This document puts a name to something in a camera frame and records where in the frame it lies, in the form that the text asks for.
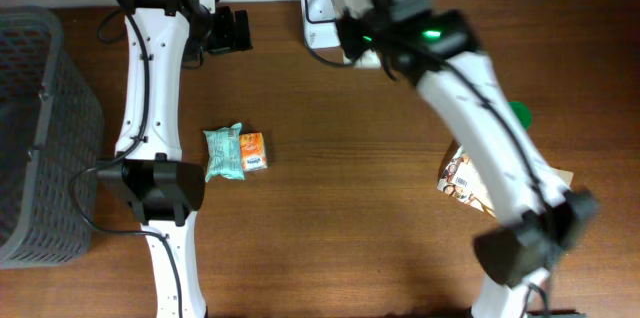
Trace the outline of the green lid jar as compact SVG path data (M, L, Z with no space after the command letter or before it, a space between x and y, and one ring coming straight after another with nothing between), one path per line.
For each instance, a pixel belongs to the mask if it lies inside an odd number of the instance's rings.
M533 123L533 115L530 109L524 103L519 101L511 101L509 106L523 128L528 130Z

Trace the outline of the brown grain bag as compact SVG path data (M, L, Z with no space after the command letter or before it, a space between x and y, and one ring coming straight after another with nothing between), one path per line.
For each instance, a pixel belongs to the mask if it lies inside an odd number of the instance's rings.
M516 176L522 176L524 182L529 183L529 175L526 168L522 168L521 160L518 154L515 154L515 167L510 167L508 173L513 173L516 168ZM494 200L489 194L489 189L481 178L477 167L471 160L470 155L456 140L453 140L448 147L441 165L441 174L438 178L436 188L438 191L454 198L456 201L470 206L485 214L497 218L496 210L493 205ZM565 185L571 186L574 173L549 167L549 172L556 175ZM534 208L526 208L524 210L544 211L543 206L538 203L537 195L529 190L530 198L527 202L532 204Z

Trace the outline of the teal snack packet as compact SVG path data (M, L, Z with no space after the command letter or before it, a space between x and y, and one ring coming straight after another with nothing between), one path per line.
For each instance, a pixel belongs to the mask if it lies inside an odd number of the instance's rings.
M207 163L205 181L209 182L215 176L229 180L244 180L240 149L241 123L215 131L204 131L209 160Z

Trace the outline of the orange tissue pack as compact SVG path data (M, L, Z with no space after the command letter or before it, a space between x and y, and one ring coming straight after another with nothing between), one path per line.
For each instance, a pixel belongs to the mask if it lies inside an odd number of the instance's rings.
M246 133L239 137L241 163L244 172L266 169L268 161L261 133Z

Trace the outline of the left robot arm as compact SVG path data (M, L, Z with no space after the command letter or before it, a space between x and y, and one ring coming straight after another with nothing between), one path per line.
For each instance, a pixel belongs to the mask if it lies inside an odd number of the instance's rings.
M248 14L219 0L116 0L129 49L126 104L115 157L97 170L140 225L151 255L159 317L205 317L195 226L203 168L182 158L180 79L205 55L251 49Z

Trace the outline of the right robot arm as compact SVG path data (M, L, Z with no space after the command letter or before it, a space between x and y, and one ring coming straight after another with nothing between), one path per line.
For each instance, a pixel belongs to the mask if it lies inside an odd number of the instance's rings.
M484 271L471 317L523 317L533 296L584 235L598 203L570 188L510 107L465 15L432 0L332 0L345 55L372 50L403 75L471 158L498 227L477 236Z

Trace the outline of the white cream tube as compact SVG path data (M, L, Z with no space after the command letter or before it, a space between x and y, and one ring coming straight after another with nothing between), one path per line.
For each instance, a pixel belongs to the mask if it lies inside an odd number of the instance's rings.
M378 54L374 50L365 51L357 61L349 59L343 55L343 63L351 64L354 69L380 69L382 64Z

